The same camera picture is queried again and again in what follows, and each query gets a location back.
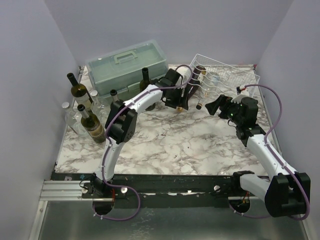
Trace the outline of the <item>red wine bottle gold cap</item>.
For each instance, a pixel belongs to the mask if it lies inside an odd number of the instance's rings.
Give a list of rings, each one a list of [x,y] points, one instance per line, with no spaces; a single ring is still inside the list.
[[[192,72],[191,79],[188,82],[189,85],[191,85],[191,89],[188,94],[188,100],[196,93],[196,91],[199,89],[201,82],[198,80],[199,76],[201,74],[206,73],[206,68],[202,65],[197,65]],[[181,107],[176,108],[179,112],[183,110]]]

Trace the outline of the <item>dark bottle tan label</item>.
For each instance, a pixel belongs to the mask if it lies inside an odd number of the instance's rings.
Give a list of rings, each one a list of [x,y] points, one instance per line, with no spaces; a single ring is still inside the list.
[[[87,111],[83,104],[79,104],[77,106],[77,110],[81,114],[80,122],[82,126],[88,132],[93,141],[98,144],[105,142],[105,129],[98,117],[94,113]]]

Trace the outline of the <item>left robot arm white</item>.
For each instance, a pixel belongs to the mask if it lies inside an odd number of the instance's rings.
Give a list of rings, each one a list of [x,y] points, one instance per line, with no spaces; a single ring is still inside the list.
[[[105,123],[105,148],[101,158],[100,168],[90,178],[92,190],[101,198],[107,197],[114,188],[121,185],[110,183],[115,175],[115,166],[119,155],[134,135],[138,116],[151,105],[165,99],[165,105],[170,108],[182,107],[189,109],[188,97],[192,77],[184,80],[178,72],[181,67],[193,70],[185,64],[175,69],[169,69],[160,79],[150,80],[149,69],[142,69],[141,92],[127,100],[117,100],[111,104]]]

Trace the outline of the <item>white wire wine rack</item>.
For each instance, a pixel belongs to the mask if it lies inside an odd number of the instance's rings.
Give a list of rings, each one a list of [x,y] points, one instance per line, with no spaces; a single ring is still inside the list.
[[[229,65],[207,56],[196,54],[189,66],[194,70],[198,65],[205,67],[205,72],[216,72],[220,77],[216,90],[213,92],[213,96],[210,98],[209,102],[217,99],[220,95],[234,98],[237,96],[237,87],[258,84],[260,80],[260,76],[255,73],[252,64]],[[199,99],[199,89],[195,92],[193,97]]]

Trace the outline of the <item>clear bottle black gold cap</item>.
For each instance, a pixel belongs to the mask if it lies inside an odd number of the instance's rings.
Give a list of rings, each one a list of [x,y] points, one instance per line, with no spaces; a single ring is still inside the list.
[[[196,105],[197,110],[201,110],[203,106],[210,101],[218,86],[220,76],[218,73],[209,71],[202,72],[198,78],[200,80],[200,87],[198,92],[198,103]]]

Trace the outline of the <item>green bottle cream label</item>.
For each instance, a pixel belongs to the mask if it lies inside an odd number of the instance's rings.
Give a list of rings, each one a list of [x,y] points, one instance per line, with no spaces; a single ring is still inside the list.
[[[139,83],[139,90],[140,92],[144,91],[147,86],[150,84],[150,77],[149,77],[149,69],[147,67],[142,68],[142,80]],[[155,103],[150,105],[146,108],[146,111],[152,111],[155,109]]]

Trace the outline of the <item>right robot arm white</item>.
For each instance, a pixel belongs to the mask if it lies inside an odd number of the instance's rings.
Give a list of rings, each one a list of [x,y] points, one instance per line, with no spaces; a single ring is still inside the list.
[[[270,179],[267,182],[251,172],[241,172],[230,183],[230,191],[241,196],[250,192],[262,200],[270,216],[304,220],[310,214],[311,180],[306,173],[297,172],[275,150],[265,131],[257,124],[258,101],[242,97],[233,101],[220,95],[205,108],[210,115],[220,111],[219,117],[235,124],[236,135],[258,159]]]

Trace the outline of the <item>green bottle silver neck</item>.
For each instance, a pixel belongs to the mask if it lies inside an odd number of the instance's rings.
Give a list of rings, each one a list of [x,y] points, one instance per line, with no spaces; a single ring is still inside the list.
[[[118,92],[117,92],[115,89],[112,89],[112,90],[110,91],[110,96],[111,96],[111,98],[112,98],[112,102],[113,102],[113,103],[115,103],[115,102],[117,102],[117,101],[120,100],[120,98],[119,98],[119,96],[118,96]]]

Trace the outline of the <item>green wine bottle white label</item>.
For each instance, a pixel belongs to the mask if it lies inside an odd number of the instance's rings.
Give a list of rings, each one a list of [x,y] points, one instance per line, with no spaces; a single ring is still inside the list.
[[[72,85],[70,91],[75,101],[79,105],[84,105],[87,111],[92,112],[93,100],[86,86],[79,83],[72,72],[68,73],[66,76]]]

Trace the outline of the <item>clear bottle white cap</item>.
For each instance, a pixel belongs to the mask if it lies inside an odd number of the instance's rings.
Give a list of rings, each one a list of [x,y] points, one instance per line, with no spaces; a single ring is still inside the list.
[[[100,119],[107,119],[110,113],[109,103],[99,96],[97,90],[92,90],[90,96],[93,100],[92,112],[100,117]]]

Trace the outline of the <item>clear bottle silver cap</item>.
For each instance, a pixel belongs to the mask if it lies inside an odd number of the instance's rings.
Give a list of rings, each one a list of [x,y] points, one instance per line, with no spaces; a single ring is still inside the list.
[[[65,122],[80,137],[85,137],[87,131],[81,124],[81,115],[71,107],[69,102],[63,102],[61,105],[62,109],[65,111]]]

